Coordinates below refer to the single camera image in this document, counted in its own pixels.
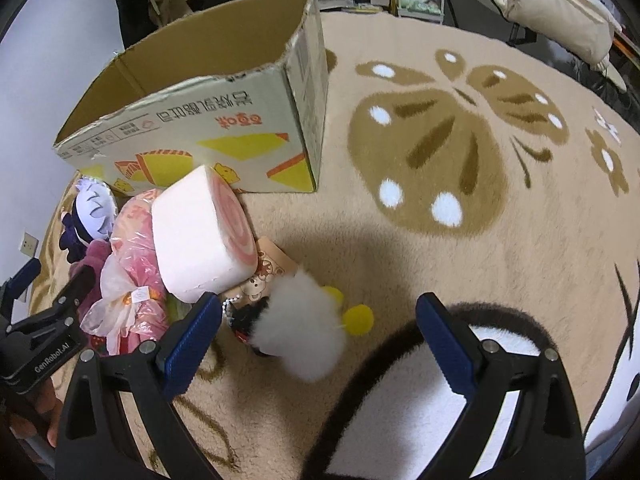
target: fluffy carpet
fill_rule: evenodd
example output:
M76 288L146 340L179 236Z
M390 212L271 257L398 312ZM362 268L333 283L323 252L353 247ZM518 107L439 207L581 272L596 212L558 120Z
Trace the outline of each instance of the fluffy carpet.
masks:
M428 290L507 350L557 348L588 449L623 429L640 402L640 137L593 93L498 41L386 14L322 23L332 70L318 192L242 200L257 236L346 304L368 304L376 323L316 384L223 326L174 401L207 457L225 479L415 479L464 406L415 327ZM59 217L34 311L66 280ZM70 370L56 375L60 395ZM476 473L493 465L514 404Z

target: blue gripper pad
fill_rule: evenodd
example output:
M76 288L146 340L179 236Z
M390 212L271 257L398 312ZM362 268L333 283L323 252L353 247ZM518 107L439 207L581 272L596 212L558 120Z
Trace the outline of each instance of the blue gripper pad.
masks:
M415 305L415 321L418 328L449 387L454 393L469 400L476 392L473 362L451 331L448 318L450 314L435 294L429 292L418 298Z
M208 294L203 299L204 306L191 319L184 335L164 362L162 393L169 401L187 391L222 322L222 304L218 297Z
M24 264L17 274L6 283L7 291L12 300L20 298L31 282L38 277L41 270L42 264L37 258L32 258Z

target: plastic wrap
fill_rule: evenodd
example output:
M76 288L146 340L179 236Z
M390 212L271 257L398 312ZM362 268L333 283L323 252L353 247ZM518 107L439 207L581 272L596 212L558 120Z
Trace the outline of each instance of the plastic wrap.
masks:
M100 276L102 299L82 320L82 329L107 339L110 355L128 353L168 328L166 291L160 278L151 228L151 204L161 191L129 200L116 218L111 248Z

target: price tag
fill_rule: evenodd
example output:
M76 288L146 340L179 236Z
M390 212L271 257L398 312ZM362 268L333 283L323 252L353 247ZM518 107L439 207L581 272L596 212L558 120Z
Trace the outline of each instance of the price tag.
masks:
M149 295L148 286L139 286L131 293L131 303L141 303L142 301L149 300L150 298L151 296Z

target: box flap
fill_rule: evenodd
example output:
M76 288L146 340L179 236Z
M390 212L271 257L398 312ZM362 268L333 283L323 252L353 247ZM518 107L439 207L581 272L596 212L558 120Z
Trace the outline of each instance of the box flap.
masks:
M94 80L56 137L189 78L228 76L276 63L308 0L236 0L177 20L117 56Z

